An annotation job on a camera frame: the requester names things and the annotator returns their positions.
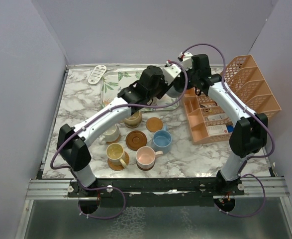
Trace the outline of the grey blue mug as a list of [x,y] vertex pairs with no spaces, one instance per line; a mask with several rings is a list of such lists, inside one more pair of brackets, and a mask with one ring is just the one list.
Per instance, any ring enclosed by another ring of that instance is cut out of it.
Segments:
[[184,90],[184,83],[174,83],[166,94],[171,98],[178,98]]

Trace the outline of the tan brown mug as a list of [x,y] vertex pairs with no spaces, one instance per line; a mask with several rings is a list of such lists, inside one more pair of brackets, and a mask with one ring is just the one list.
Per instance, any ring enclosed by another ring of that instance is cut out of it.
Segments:
[[142,122],[142,113],[140,111],[137,111],[133,115],[131,115],[128,118],[124,119],[124,124],[128,128],[136,128],[138,127]]

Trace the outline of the light blue mug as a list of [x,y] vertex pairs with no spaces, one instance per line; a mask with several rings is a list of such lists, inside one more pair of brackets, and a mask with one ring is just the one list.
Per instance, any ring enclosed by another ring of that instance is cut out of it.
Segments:
[[161,130],[156,131],[153,134],[151,141],[151,148],[154,151],[162,151],[163,154],[167,154],[172,147],[172,136],[168,132],[168,127],[163,126]]

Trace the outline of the white cream mug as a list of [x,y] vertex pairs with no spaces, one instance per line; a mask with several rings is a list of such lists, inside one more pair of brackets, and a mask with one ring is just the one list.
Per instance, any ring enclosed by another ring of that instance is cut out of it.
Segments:
[[117,124],[114,124],[100,136],[98,143],[99,145],[103,145],[106,144],[107,141],[114,141],[119,135],[121,135],[119,127]]

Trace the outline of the pink mug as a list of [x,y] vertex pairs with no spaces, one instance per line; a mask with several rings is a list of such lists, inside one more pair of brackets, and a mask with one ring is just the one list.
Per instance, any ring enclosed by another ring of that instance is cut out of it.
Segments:
[[136,163],[144,168],[151,167],[155,164],[156,159],[162,155],[162,151],[154,151],[152,148],[144,146],[136,152]]

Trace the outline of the yellow mug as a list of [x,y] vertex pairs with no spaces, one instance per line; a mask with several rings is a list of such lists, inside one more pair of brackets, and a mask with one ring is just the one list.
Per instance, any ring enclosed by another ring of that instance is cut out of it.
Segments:
[[123,146],[119,143],[112,143],[106,149],[106,155],[108,160],[114,166],[122,166],[123,168],[127,167],[125,162],[125,150]]

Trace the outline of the dark walnut coaster front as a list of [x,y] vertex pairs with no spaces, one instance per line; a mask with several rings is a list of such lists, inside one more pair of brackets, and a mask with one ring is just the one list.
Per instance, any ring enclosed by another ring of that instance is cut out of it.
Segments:
[[140,165],[137,164],[137,167],[142,170],[142,171],[149,171],[151,170],[155,165],[151,165],[151,167],[147,167],[147,168],[144,168],[144,167],[141,167]]

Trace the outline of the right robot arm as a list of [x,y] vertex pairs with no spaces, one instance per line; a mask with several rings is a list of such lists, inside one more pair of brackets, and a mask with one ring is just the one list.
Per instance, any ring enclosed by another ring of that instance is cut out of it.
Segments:
[[203,91],[205,97],[216,102],[227,115],[221,124],[231,123],[232,133],[226,133],[231,152],[224,166],[217,172],[215,189],[226,195],[233,189],[247,161],[260,158],[258,154],[267,141],[266,127],[268,118],[264,113],[257,114],[247,107],[229,88],[219,74],[212,74],[206,54],[192,55],[189,52],[180,55],[179,60],[186,73],[181,79],[187,80],[187,89]]

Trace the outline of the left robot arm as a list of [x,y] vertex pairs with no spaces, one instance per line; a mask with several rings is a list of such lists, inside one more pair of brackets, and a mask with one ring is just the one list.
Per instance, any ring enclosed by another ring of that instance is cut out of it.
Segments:
[[67,162],[80,182],[83,195],[92,196],[97,189],[96,177],[89,166],[91,144],[119,121],[142,108],[150,108],[150,101],[165,95],[179,74],[180,69],[172,65],[164,68],[150,65],[137,81],[122,88],[117,97],[95,115],[73,127],[65,124],[60,128],[56,154]]

